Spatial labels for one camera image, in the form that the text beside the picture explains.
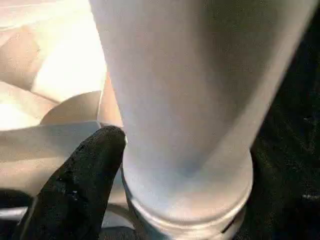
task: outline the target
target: white cylinder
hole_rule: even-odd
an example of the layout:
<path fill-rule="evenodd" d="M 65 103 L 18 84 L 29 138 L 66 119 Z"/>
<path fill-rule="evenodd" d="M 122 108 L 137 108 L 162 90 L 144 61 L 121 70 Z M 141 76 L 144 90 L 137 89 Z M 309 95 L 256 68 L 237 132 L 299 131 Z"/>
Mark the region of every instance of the white cylinder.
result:
<path fill-rule="evenodd" d="M 91 0 L 146 219 L 218 226 L 241 210 L 249 148 L 316 4 Z"/>

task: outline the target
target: white plastic part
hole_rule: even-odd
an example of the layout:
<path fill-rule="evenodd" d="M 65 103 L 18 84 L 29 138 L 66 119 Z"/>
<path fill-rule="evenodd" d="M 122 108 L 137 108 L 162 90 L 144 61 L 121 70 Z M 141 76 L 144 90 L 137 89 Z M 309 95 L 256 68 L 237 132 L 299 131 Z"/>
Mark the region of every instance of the white plastic part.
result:
<path fill-rule="evenodd" d="M 154 227 L 232 219 L 252 185 L 249 148 L 317 1 L 90 3 L 134 206 Z"/>

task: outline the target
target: gloved finger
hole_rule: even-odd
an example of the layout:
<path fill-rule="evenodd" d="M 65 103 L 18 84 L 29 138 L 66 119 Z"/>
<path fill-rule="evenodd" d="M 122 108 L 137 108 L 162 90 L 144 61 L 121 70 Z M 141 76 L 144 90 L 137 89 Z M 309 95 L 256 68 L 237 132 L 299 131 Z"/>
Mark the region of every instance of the gloved finger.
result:
<path fill-rule="evenodd" d="M 83 141 L 44 185 L 13 239 L 97 239 L 125 145 L 115 126 Z"/>

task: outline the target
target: white surface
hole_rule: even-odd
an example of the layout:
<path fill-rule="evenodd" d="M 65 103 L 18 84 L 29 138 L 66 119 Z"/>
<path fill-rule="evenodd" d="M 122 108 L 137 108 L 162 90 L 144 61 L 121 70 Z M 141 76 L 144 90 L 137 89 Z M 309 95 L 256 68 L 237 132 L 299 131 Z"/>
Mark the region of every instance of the white surface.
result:
<path fill-rule="evenodd" d="M 16 28 L 89 9 L 88 0 L 1 0 L 0 28 Z"/>
<path fill-rule="evenodd" d="M 56 103 L 0 81 L 0 131 L 36 126 Z"/>
<path fill-rule="evenodd" d="M 90 3 L 133 197 L 169 222 L 230 214 L 251 187 L 246 155 L 317 1 Z"/>
<path fill-rule="evenodd" d="M 91 14 L 79 16 L 46 56 L 31 91 L 61 103 L 73 96 L 99 91 L 106 62 Z"/>

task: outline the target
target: gloved hand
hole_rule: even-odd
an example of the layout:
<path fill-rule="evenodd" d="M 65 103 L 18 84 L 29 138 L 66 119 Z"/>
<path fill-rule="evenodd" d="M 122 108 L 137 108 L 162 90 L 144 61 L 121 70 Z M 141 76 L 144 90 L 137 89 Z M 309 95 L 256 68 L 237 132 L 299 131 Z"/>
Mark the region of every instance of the gloved hand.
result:
<path fill-rule="evenodd" d="M 97 240 L 125 145 L 115 126 L 83 141 L 46 182 L 12 239 Z"/>

